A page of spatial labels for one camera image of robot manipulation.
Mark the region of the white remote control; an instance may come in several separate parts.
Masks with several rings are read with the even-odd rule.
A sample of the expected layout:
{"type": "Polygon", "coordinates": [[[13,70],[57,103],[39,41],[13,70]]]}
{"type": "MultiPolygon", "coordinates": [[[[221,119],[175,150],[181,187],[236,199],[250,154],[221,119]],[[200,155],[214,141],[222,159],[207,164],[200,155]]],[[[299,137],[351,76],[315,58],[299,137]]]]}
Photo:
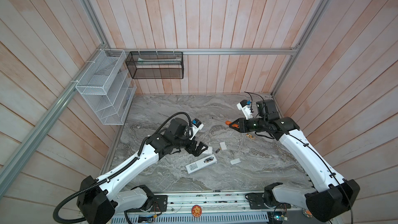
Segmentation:
{"type": "Polygon", "coordinates": [[[203,154],[211,155],[213,153],[213,148],[208,146],[207,149],[203,152],[203,154]]]}

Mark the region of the white remote with label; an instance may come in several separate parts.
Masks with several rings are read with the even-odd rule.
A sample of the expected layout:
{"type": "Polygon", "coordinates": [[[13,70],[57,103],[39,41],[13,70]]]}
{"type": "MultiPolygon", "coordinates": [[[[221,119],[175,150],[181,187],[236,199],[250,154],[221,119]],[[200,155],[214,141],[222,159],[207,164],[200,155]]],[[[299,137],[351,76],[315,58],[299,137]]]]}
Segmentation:
{"type": "Polygon", "coordinates": [[[212,164],[217,163],[217,158],[215,155],[209,155],[207,157],[204,157],[196,162],[193,162],[189,165],[186,165],[186,169],[188,174],[192,174],[194,172],[197,172],[205,167],[208,167],[212,164]]]}

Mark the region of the white battery cover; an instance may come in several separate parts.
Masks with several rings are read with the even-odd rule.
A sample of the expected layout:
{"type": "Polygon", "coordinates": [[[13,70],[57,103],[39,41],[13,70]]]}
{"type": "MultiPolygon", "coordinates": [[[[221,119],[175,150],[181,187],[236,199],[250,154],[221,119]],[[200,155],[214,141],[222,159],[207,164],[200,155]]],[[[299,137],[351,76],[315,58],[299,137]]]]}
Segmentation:
{"type": "Polygon", "coordinates": [[[239,164],[239,163],[241,163],[240,158],[233,159],[233,160],[230,161],[230,164],[231,164],[231,165],[235,165],[235,164],[239,164]]]}
{"type": "Polygon", "coordinates": [[[227,150],[227,145],[225,142],[220,142],[219,143],[221,150],[227,150]]]}

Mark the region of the orange black screwdriver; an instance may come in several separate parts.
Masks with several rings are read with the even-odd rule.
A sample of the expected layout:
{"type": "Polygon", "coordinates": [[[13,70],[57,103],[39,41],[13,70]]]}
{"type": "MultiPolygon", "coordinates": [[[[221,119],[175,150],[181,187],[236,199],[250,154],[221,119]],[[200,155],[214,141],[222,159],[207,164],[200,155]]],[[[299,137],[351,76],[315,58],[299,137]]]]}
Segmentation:
{"type": "MultiPolygon", "coordinates": [[[[220,120],[220,119],[216,119],[216,118],[212,118],[212,119],[222,122],[222,120],[220,120]]],[[[225,121],[225,124],[228,126],[232,126],[234,128],[239,128],[239,125],[237,123],[233,123],[231,121],[225,121]]]]}

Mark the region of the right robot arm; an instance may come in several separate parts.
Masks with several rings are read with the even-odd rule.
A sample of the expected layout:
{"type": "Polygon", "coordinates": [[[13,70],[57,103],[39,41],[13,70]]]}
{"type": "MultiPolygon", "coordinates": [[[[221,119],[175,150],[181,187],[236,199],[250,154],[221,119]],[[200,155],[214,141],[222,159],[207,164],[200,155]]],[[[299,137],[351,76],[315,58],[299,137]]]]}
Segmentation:
{"type": "Polygon", "coordinates": [[[360,192],[359,184],[332,168],[307,140],[297,123],[290,117],[280,117],[273,100],[256,103],[258,117],[253,117],[252,102],[242,100],[237,104],[244,114],[229,123],[239,133],[267,132],[295,157],[312,184],[310,188],[297,188],[276,182],[264,188],[261,205],[277,209],[286,204],[300,207],[320,222],[336,224],[337,217],[352,213],[353,204],[360,192]]]}

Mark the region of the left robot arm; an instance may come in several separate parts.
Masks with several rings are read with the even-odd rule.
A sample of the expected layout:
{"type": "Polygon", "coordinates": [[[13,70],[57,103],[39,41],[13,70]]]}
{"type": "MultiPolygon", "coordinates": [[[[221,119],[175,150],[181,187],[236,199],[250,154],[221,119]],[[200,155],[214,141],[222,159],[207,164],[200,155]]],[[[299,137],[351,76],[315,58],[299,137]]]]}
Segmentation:
{"type": "Polygon", "coordinates": [[[162,124],[153,135],[144,138],[138,152],[113,170],[98,178],[88,176],[82,181],[75,198],[83,217],[75,220],[76,223],[105,224],[115,213],[152,207],[153,194],[148,187],[137,186],[130,191],[123,191],[123,188],[166,155],[184,149],[198,157],[208,148],[195,140],[195,135],[204,126],[200,120],[185,121],[174,115],[166,123],[168,127],[162,124]]]}

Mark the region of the clown figure sticker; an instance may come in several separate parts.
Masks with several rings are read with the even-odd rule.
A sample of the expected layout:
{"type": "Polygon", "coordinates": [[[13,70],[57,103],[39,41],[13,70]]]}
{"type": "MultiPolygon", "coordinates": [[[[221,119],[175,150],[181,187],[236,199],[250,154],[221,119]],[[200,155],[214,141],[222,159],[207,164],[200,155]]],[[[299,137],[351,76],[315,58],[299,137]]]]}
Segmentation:
{"type": "Polygon", "coordinates": [[[251,134],[246,134],[246,136],[247,136],[249,139],[251,139],[251,140],[254,140],[254,139],[255,139],[255,137],[254,137],[253,135],[251,135],[251,134]]]}

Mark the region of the red round sticker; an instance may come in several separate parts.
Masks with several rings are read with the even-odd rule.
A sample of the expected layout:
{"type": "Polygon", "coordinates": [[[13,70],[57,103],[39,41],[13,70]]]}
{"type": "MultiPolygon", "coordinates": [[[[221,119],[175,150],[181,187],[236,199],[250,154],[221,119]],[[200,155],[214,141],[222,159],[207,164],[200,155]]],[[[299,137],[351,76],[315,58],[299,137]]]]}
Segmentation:
{"type": "Polygon", "coordinates": [[[202,208],[199,205],[194,205],[191,209],[191,214],[195,218],[199,218],[202,215],[202,208]]]}

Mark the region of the black mesh basket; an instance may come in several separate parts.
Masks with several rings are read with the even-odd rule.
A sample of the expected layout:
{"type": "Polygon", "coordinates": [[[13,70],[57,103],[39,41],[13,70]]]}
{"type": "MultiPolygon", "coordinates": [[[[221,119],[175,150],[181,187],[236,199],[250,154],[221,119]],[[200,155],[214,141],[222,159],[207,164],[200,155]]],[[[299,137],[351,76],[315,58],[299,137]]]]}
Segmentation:
{"type": "Polygon", "coordinates": [[[183,53],[176,51],[131,51],[125,64],[133,79],[183,79],[183,53]]]}

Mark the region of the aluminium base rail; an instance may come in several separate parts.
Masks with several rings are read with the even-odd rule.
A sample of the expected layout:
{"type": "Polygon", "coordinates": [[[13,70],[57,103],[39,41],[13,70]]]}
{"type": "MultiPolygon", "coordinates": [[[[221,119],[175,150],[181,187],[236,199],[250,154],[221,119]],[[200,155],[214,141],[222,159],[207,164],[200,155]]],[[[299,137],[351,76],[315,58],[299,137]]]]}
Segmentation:
{"type": "MultiPolygon", "coordinates": [[[[165,212],[141,212],[153,215],[191,214],[194,205],[202,208],[202,215],[218,213],[222,216],[227,213],[237,212],[271,212],[272,209],[250,209],[249,202],[245,199],[248,192],[189,192],[168,194],[167,210],[165,212]]],[[[102,224],[109,222],[115,214],[122,212],[135,212],[144,206],[154,194],[144,185],[130,191],[116,194],[109,199],[106,191],[91,189],[78,196],[77,205],[85,220],[89,224],[102,224]]]]}

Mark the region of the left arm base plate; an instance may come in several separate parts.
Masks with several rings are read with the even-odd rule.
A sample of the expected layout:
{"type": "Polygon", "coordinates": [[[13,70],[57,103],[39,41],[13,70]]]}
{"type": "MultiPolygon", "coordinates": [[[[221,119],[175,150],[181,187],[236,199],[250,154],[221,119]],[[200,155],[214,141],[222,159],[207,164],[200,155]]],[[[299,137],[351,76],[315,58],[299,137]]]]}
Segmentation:
{"type": "Polygon", "coordinates": [[[148,202],[144,204],[143,207],[136,209],[135,211],[138,213],[141,212],[165,212],[167,210],[167,195],[155,195],[151,197],[148,202]]]}

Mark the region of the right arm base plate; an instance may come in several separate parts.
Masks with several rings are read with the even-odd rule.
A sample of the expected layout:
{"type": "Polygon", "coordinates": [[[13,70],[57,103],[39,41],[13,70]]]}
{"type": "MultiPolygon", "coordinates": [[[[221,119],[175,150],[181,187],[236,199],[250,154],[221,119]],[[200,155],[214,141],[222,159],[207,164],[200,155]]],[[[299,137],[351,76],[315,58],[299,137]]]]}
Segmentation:
{"type": "Polygon", "coordinates": [[[291,204],[279,203],[277,201],[271,200],[264,193],[248,193],[245,195],[245,199],[249,202],[250,209],[275,209],[277,207],[281,208],[291,208],[291,204]]]}

